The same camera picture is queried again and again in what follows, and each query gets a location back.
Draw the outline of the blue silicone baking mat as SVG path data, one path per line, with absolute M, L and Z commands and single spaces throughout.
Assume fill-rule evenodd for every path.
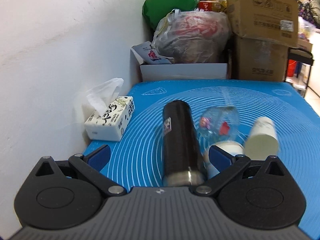
M 135 85 L 135 111 L 120 142 L 111 142 L 111 158 L 102 174 L 126 189 L 158 187 L 162 182 L 162 112 L 166 103 L 189 104 L 193 121 L 209 107 L 234 106 L 243 144 L 259 117 L 270 118 L 279 142 L 278 156 L 306 197 L 300 228 L 319 239 L 319 116 L 289 84 L 239 80 L 169 80 Z

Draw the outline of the upper brown cardboard box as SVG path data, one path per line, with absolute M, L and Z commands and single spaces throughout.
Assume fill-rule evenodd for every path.
M 297 0 L 227 0 L 227 15 L 241 38 L 297 46 Z

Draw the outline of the clear plastic bag of items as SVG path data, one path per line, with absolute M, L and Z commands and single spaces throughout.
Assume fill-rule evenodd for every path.
M 151 46 L 173 63 L 217 63 L 231 33 L 224 12 L 174 9 L 160 20 Z

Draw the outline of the clear glass jar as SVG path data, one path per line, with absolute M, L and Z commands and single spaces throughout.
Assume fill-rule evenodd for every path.
M 240 116 L 234 106 L 210 107 L 200 117 L 198 133 L 209 144 L 236 141 Z

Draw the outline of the red bucket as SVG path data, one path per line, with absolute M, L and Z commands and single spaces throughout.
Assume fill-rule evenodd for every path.
M 287 66 L 287 77 L 293 77 L 296 71 L 297 61 L 295 60 L 288 60 Z

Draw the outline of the white open cardboard box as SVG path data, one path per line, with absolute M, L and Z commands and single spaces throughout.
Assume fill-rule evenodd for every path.
M 132 50 L 143 60 L 140 72 L 144 82 L 226 79 L 228 76 L 226 63 L 171 63 L 167 57 L 151 48 L 149 41 L 132 46 Z

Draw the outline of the lower brown cardboard box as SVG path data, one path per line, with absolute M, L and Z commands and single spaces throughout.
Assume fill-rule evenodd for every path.
M 268 41 L 236 37 L 238 78 L 282 82 L 289 48 Z

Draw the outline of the white tissue pack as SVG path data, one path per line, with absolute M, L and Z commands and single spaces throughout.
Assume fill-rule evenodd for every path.
M 86 94 L 89 106 L 94 112 L 84 123 L 89 139 L 121 141 L 135 111 L 131 96 L 120 96 L 124 80 L 110 79 Z

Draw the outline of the red gift box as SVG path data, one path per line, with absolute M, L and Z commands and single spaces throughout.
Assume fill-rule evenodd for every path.
M 204 11 L 221 12 L 221 4 L 217 1 L 199 1 L 198 8 Z

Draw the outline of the brown cardboard box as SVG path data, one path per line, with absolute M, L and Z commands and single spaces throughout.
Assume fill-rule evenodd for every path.
M 241 38 L 297 46 L 297 0 L 227 0 L 227 15 Z
M 268 41 L 236 37 L 238 78 L 282 82 L 289 48 Z

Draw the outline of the black steel thermos tumbler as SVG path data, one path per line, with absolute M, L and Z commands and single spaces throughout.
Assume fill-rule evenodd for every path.
M 163 108 L 163 185 L 167 187 L 201 185 L 207 171 L 191 116 L 182 100 Z

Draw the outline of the plain white paper cup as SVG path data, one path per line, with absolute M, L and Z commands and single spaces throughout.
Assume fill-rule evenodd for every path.
M 265 116 L 257 118 L 245 142 L 245 155 L 252 160 L 265 160 L 269 155 L 278 155 L 278 150 L 274 122 Z

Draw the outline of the black metal stool frame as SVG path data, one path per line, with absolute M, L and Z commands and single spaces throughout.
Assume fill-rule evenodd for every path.
M 286 76 L 286 67 L 285 82 L 289 83 L 296 91 L 303 95 L 309 88 L 309 80 L 314 63 L 313 55 L 311 52 L 302 48 L 289 48 L 287 59 L 297 61 L 297 66 L 293 77 Z

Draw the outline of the printed blue orange paper cup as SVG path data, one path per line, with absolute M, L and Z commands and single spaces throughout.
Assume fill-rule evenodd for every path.
M 231 166 L 233 158 L 239 154 L 244 154 L 244 148 L 236 141 L 221 141 L 210 145 L 203 153 L 208 179 Z

